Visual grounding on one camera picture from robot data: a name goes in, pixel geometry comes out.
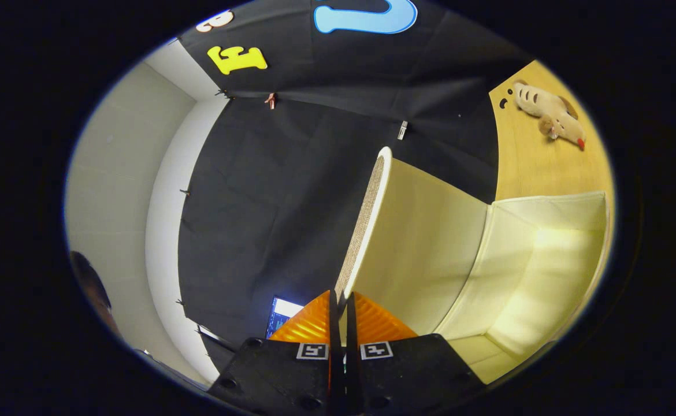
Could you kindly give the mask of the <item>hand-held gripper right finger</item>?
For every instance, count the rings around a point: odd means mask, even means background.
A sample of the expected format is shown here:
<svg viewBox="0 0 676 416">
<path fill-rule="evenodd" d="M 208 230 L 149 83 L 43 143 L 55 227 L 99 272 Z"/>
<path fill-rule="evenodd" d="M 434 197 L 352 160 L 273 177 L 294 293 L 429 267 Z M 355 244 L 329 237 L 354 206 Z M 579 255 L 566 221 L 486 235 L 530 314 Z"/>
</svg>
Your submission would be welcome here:
<svg viewBox="0 0 676 416">
<path fill-rule="evenodd" d="M 419 335 L 367 296 L 349 295 L 349 415 L 456 415 L 485 390 L 440 334 Z"/>
</svg>

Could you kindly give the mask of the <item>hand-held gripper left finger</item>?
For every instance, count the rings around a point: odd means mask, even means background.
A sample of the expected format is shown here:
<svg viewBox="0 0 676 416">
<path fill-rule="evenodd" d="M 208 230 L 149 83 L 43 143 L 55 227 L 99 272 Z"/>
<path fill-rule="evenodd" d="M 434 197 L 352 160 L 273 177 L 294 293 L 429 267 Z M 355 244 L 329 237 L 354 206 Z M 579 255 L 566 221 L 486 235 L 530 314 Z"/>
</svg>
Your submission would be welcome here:
<svg viewBox="0 0 676 416">
<path fill-rule="evenodd" d="M 314 298 L 272 336 L 244 341 L 208 393 L 247 414 L 338 414 L 335 290 Z"/>
</svg>

